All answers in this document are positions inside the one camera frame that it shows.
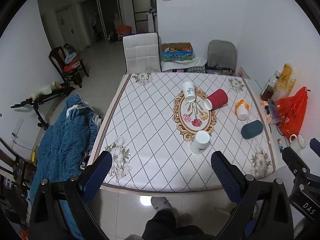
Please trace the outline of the blue quilted blanket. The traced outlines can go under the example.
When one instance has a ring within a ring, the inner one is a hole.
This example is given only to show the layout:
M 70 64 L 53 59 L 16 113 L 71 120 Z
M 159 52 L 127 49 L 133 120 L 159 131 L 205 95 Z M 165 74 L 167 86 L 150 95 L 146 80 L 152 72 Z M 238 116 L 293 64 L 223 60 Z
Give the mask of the blue quilted blanket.
M 99 117 L 79 94 L 67 98 L 55 124 L 46 130 L 37 151 L 37 170 L 30 188 L 34 203 L 43 179 L 49 182 L 67 181 L 81 175 L 85 158 L 93 150 L 99 131 Z

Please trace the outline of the dark wooden chair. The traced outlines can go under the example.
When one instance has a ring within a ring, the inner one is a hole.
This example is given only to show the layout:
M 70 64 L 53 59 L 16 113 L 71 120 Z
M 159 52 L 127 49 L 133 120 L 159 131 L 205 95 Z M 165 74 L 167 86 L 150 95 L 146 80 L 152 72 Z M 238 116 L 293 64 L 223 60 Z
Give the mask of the dark wooden chair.
M 13 176 L 18 189 L 21 191 L 30 190 L 36 166 L 18 155 L 3 139 L 1 139 L 1 145 L 14 156 L 11 158 L 1 149 L 1 161 L 10 166 L 12 171 L 3 167 L 1 167 L 1 170 Z
M 89 77 L 83 59 L 78 58 L 75 48 L 68 43 L 64 46 L 55 47 L 49 53 L 49 61 L 53 64 L 64 82 L 73 83 L 82 88 L 81 71 Z

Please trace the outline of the cardboard box with items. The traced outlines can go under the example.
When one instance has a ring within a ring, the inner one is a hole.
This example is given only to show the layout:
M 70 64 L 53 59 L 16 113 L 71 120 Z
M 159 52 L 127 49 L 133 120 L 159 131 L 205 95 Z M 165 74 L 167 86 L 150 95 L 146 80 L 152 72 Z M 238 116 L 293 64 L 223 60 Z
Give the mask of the cardboard box with items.
M 191 61 L 194 59 L 194 51 L 191 43 L 164 43 L 161 45 L 161 59 L 164 62 Z

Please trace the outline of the small figurine toy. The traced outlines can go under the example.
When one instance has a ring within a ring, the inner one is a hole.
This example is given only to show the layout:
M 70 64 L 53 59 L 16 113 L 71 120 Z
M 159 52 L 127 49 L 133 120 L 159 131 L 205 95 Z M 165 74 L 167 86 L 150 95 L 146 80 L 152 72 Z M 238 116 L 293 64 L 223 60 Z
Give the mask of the small figurine toy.
M 280 150 L 280 153 L 283 152 L 284 150 L 284 147 L 283 147 L 283 144 L 282 144 L 282 140 L 279 138 L 277 139 L 277 144 L 278 144 L 278 147 L 279 147 L 279 150 Z

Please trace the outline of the dark liquid bottle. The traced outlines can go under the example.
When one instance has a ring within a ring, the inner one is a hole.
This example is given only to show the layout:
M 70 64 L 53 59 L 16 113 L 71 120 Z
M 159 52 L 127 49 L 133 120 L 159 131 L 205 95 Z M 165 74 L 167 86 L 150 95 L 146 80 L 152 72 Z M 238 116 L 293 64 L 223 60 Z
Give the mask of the dark liquid bottle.
M 276 85 L 277 80 L 280 77 L 281 72 L 276 70 L 275 73 L 269 77 L 265 87 L 263 88 L 262 92 L 260 93 L 260 98 L 263 101 L 267 101 L 272 97 L 274 94 L 274 87 Z

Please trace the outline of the orange and white paper cup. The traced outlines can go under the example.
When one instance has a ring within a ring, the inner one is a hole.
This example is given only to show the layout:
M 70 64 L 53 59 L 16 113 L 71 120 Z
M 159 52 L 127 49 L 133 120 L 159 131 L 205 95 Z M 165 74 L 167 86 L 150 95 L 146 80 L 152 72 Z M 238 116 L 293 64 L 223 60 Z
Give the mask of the orange and white paper cup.
M 245 121 L 249 117 L 249 104 L 245 99 L 239 100 L 235 105 L 235 114 L 241 121 Z

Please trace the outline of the dark wooden chair near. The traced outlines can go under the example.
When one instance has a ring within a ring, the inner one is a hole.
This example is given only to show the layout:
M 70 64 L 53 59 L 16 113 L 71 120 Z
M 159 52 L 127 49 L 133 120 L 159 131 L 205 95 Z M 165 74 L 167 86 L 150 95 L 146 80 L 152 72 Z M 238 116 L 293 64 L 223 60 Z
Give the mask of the dark wooden chair near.
M 3 167 L 1 167 L 1 170 L 13 176 L 18 189 L 21 191 L 30 190 L 36 166 L 18 155 L 3 139 L 1 139 L 1 145 L 14 156 L 11 158 L 1 149 L 1 161 L 10 166 L 12 171 Z

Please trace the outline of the patterned white tablecloth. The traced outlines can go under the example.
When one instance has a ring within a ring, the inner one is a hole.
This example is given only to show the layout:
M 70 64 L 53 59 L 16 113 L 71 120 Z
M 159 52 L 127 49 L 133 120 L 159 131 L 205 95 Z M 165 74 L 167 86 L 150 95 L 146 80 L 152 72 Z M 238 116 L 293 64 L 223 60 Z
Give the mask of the patterned white tablecloth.
M 186 102 L 182 85 L 191 81 L 196 99 Z M 222 89 L 228 102 L 209 111 L 204 99 Z M 245 99 L 249 117 L 241 121 L 235 105 Z M 244 139 L 242 127 L 255 120 L 263 132 Z M 203 154 L 189 151 L 198 131 L 210 142 Z M 103 151 L 113 165 L 104 187 L 151 193 L 180 193 L 220 188 L 211 155 L 222 152 L 244 174 L 263 178 L 276 169 L 268 123 L 251 80 L 200 73 L 152 73 L 123 76 L 95 140 L 90 162 Z

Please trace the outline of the dark wooden chair far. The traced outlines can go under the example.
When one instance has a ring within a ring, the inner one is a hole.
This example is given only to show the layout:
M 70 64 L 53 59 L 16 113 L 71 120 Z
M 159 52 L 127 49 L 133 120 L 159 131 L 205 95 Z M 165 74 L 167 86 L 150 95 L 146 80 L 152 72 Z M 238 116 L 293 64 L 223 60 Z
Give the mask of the dark wooden chair far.
M 64 46 L 55 47 L 49 53 L 49 61 L 53 64 L 64 82 L 73 83 L 82 88 L 81 71 L 89 77 L 83 59 L 78 58 L 75 48 L 68 43 Z

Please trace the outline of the grey padded chair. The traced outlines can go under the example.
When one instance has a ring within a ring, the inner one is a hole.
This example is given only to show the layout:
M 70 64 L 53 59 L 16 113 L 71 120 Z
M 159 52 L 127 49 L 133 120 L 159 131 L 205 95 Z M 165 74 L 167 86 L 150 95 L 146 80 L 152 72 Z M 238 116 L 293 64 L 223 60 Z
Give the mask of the grey padded chair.
M 207 74 L 234 75 L 236 69 L 236 47 L 232 42 L 212 40 L 208 46 Z

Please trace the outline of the red plastic bag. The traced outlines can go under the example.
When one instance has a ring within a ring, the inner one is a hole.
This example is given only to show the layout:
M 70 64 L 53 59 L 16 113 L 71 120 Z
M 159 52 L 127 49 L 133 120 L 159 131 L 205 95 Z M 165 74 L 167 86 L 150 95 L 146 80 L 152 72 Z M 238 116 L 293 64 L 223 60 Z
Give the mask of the red plastic bag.
M 306 113 L 309 91 L 304 86 L 294 96 L 276 101 L 281 119 L 278 122 L 278 127 L 286 139 L 290 139 L 293 134 L 298 135 L 300 133 Z

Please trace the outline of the red ribbed paper cup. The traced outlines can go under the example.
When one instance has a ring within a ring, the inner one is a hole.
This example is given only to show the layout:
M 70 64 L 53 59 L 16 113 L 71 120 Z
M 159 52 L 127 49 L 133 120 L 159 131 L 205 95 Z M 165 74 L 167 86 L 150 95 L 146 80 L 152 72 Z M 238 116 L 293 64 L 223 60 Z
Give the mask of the red ribbed paper cup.
M 221 108 L 228 102 L 228 96 L 224 90 L 218 89 L 210 96 L 204 99 L 204 106 L 207 110 L 212 111 Z

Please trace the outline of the white padded chair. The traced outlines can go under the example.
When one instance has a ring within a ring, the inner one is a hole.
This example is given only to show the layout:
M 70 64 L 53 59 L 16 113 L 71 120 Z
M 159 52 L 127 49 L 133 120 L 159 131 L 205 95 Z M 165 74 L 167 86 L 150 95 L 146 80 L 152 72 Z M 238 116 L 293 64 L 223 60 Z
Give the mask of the white padded chair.
M 127 74 L 162 71 L 156 32 L 124 36 L 123 51 Z

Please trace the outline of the white enamel mug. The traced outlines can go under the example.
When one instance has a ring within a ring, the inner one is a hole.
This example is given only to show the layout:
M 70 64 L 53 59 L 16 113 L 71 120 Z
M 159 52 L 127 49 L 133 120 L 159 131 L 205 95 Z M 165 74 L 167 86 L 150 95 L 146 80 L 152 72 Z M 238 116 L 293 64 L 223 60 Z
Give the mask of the white enamel mug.
M 305 140 L 301 134 L 292 134 L 289 137 L 290 147 L 299 152 L 305 148 Z

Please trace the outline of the white bamboo print paper cup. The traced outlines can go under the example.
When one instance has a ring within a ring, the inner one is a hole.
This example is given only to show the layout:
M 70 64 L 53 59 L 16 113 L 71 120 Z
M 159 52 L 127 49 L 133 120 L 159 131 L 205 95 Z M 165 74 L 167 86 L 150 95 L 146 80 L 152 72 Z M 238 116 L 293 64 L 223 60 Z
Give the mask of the white bamboo print paper cup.
M 203 154 L 210 142 L 210 135 L 206 131 L 198 131 L 189 143 L 189 151 L 192 154 Z

